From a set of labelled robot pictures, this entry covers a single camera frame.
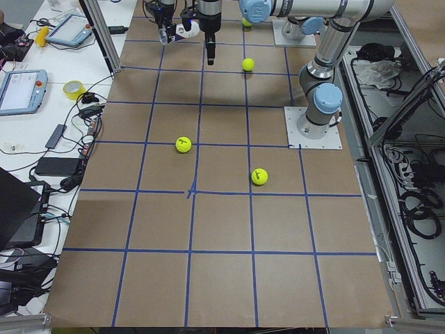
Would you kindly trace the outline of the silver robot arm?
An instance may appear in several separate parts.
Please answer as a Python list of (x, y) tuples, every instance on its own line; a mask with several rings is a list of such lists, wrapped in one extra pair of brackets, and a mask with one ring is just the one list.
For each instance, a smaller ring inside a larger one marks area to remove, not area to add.
[[(272, 15), (275, 4), (272, 1), (240, 1), (240, 11), (243, 24), (258, 23)], [(159, 40), (163, 45), (178, 39), (191, 38), (199, 31), (204, 33), (204, 40), (208, 45), (216, 44), (216, 33), (222, 22), (221, 1), (192, 1), (184, 2), (181, 10), (181, 24), (173, 22), (176, 11), (176, 1), (144, 1), (143, 10), (150, 13), (159, 29)], [(308, 35), (319, 31), (323, 24), (321, 17), (292, 17), (288, 16), (283, 22), (282, 35), (289, 40), (302, 40)]]
[(307, 98), (304, 119), (322, 127), (339, 110), (343, 95), (333, 84), (334, 69), (358, 26), (387, 13), (393, 1), (239, 1), (243, 18), (252, 24), (274, 17), (322, 17), (329, 20), (314, 59), (300, 73)]

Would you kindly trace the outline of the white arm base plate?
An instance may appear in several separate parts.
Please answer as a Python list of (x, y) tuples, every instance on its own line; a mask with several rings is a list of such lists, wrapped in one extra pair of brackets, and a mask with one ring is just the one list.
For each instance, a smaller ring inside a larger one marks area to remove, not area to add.
[(323, 20), (320, 17), (273, 20), (273, 35), (278, 47), (315, 48), (314, 34), (320, 29)]
[(338, 126), (330, 127), (335, 122), (332, 116), (327, 125), (314, 125), (306, 117), (307, 107), (284, 107), (284, 119), (288, 147), (303, 150), (341, 150), (341, 138)]

